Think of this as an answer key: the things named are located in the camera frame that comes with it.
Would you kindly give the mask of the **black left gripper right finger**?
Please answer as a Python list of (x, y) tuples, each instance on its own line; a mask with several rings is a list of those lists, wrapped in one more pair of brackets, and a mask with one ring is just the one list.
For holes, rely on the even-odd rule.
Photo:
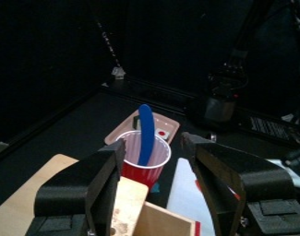
[(182, 149), (210, 210), (215, 236), (294, 234), (290, 175), (268, 160), (182, 133)]

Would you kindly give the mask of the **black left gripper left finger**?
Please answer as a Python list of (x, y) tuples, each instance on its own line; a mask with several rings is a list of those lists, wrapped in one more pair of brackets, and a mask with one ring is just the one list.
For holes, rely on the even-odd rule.
[(125, 141), (119, 139), (40, 186), (34, 236), (110, 236), (123, 157)]

